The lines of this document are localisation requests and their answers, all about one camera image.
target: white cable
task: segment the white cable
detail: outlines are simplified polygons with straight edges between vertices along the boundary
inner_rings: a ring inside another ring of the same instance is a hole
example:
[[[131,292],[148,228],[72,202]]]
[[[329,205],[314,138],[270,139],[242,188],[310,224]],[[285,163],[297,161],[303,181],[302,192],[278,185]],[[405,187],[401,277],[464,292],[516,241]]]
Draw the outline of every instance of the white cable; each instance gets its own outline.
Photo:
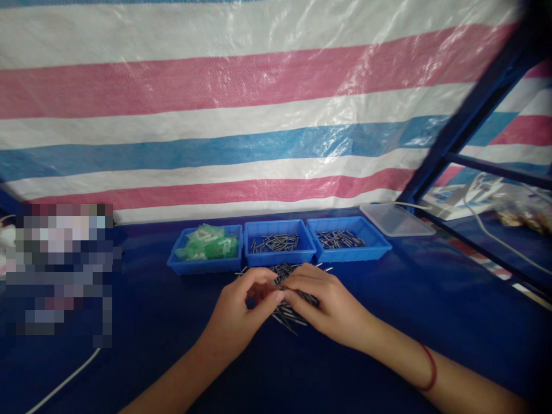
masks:
[[[92,360],[96,357],[96,355],[98,355],[98,353],[101,349],[102,348],[96,348],[96,350],[94,351],[92,356],[83,365],[81,365],[78,370],[76,370],[71,375],[69,375],[69,377],[67,377],[67,379],[65,381],[63,381],[60,385],[58,385],[55,390],[53,390],[50,394],[48,394],[46,397],[44,397],[44,399],[42,401],[40,401],[37,405],[35,405],[33,408],[31,408],[29,411],[27,411],[26,414],[32,414],[33,412],[37,411],[40,407],[42,407],[46,403],[46,401],[48,401],[50,398],[52,398],[55,395],[56,392],[58,392],[69,381],[71,381],[73,378],[75,378],[79,372],[81,372],[84,368],[86,368],[86,366],[90,362],[92,362]]]
[[[419,206],[418,204],[403,203],[401,201],[387,201],[387,202],[383,202],[381,204],[399,204],[399,205],[407,205],[409,207],[419,208],[421,210],[431,210],[431,207]]]
[[[527,184],[524,184],[524,183],[520,183],[522,186],[524,186],[527,190],[529,190],[530,192],[532,192],[533,194],[535,194],[536,196],[539,196],[540,198],[542,198],[543,200],[545,201],[548,201],[549,203],[552,203],[552,198],[548,197],[547,195],[544,195],[544,194],[541,194],[539,193],[538,191],[536,190],[533,190],[531,187],[529,187]]]
[[[0,223],[3,222],[3,221],[6,220],[6,219],[9,219],[10,217],[15,217],[15,215],[14,215],[14,214],[10,214],[10,215],[8,215],[8,216],[4,216],[4,217],[0,218]]]
[[[535,266],[537,269],[545,272],[545,273],[548,273],[549,275],[552,275],[552,271],[548,270],[548,269],[545,269],[544,267],[536,264],[535,262],[533,262],[530,258],[528,258],[527,256],[525,256],[523,253],[515,250],[512,246],[510,246],[509,244],[506,244],[505,242],[503,242],[502,240],[500,240],[498,237],[496,236],[493,236],[491,233],[489,233],[489,231],[485,228],[485,226],[483,225],[483,222],[481,221],[481,219],[479,218],[479,215],[475,212],[475,210],[468,204],[468,202],[466,201],[466,195],[467,193],[469,193],[473,187],[473,183],[475,181],[477,181],[477,179],[486,174],[485,172],[480,172],[478,175],[476,175],[476,177],[472,180],[471,184],[470,184],[470,187],[468,188],[468,190],[464,193],[464,196],[462,197],[463,201],[464,201],[464,204],[466,205],[466,207],[468,207],[471,211],[471,213],[473,214],[473,216],[476,218],[477,220],[477,224],[479,224],[479,227],[481,227],[481,230],[483,231],[483,233],[485,233],[487,236],[489,236],[491,239],[494,239],[495,241],[499,242],[500,244],[502,244],[505,248],[509,249],[510,251],[514,252],[516,255],[518,255],[519,257],[521,257],[523,260],[525,260],[527,263],[529,263],[530,265],[532,266]]]

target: plastic lid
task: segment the plastic lid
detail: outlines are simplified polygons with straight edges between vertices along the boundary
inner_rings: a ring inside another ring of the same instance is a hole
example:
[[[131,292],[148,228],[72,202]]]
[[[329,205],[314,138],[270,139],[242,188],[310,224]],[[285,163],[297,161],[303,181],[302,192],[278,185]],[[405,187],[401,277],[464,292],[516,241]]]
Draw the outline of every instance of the plastic lid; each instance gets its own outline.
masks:
[[[431,236],[435,229],[404,208],[393,204],[363,204],[361,211],[386,236]]]

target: blue table surface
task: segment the blue table surface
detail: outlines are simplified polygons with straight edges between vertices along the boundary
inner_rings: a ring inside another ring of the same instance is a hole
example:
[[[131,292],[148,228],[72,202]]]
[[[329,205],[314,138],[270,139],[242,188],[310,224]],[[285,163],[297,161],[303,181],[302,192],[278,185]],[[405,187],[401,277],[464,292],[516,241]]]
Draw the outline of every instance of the blue table surface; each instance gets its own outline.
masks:
[[[113,348],[103,349],[40,412],[115,413],[197,340],[220,290],[235,276],[176,276],[166,261],[182,229],[361,215],[341,209],[118,227],[125,240],[122,275],[113,283]],[[550,362],[552,313],[437,235],[388,240],[393,249],[380,260],[335,263],[332,273],[376,316],[510,390],[538,398]],[[190,412],[436,412],[369,356],[312,327],[297,329],[298,337],[267,320]],[[93,352],[81,342],[2,338],[2,412],[26,412],[68,377]]]
[[[552,237],[540,235],[528,227],[506,227],[500,222],[495,212],[481,214],[480,218],[491,234],[545,269],[552,269]],[[552,276],[530,265],[511,250],[484,234],[473,216],[441,223],[477,243],[490,254],[504,260],[518,273],[529,276],[552,292]]]

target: striped tarp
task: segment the striped tarp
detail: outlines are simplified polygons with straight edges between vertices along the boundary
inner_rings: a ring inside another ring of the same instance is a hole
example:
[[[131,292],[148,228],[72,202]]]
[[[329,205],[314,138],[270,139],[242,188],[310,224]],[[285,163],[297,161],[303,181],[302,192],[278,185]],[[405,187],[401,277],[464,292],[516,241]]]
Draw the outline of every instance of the striped tarp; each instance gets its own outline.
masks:
[[[0,0],[0,175],[119,222],[392,200],[514,0]]]

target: blue plastic tray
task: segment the blue plastic tray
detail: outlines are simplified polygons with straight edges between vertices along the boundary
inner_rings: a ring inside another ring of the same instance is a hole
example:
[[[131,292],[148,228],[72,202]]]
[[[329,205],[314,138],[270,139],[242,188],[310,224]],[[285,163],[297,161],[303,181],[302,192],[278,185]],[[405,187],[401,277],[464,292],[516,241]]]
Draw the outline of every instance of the blue plastic tray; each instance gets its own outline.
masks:
[[[257,245],[263,242],[263,236],[276,234],[299,235],[297,248],[292,251],[253,253],[253,240]],[[302,220],[253,221],[246,223],[245,248],[247,264],[250,267],[273,266],[281,263],[310,263],[316,250],[310,233]]]
[[[186,247],[188,243],[187,234],[197,230],[197,227],[184,229],[180,234],[177,242],[171,250],[171,255],[168,257],[167,266],[172,268],[178,275],[202,274],[202,273],[223,273],[230,271],[240,271],[242,269],[242,248],[243,248],[243,233],[242,225],[220,226],[227,233],[237,236],[237,257],[231,259],[213,259],[213,260],[194,260],[191,262],[181,262],[178,260],[174,251],[177,248]]]
[[[360,260],[377,260],[391,245],[377,228],[364,217],[310,218],[306,221],[316,246],[316,259],[319,262],[357,262]],[[321,231],[349,230],[366,243],[366,247],[325,249],[316,234]]]

